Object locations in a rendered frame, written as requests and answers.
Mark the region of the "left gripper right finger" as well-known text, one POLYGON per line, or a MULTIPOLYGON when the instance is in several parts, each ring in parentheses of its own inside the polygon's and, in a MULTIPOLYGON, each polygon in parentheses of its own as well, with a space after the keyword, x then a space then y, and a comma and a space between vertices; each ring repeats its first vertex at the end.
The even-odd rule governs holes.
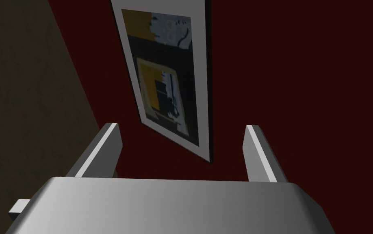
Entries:
POLYGON ((246 125, 242 150, 248 181, 288 182, 264 132, 258 125, 246 125))

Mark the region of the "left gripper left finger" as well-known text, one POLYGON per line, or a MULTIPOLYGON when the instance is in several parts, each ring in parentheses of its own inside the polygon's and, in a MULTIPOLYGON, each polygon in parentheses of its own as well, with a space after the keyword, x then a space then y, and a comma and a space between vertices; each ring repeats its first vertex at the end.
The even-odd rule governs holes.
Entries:
POLYGON ((66 177, 112 178, 123 147, 119 125, 106 123, 66 177))

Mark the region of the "framed abstract wall picture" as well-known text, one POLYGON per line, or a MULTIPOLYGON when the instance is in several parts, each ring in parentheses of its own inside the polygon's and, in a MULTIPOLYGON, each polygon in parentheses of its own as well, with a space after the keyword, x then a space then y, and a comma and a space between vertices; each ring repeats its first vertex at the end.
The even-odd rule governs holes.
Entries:
POLYGON ((142 124, 213 163, 212 0, 109 0, 142 124))

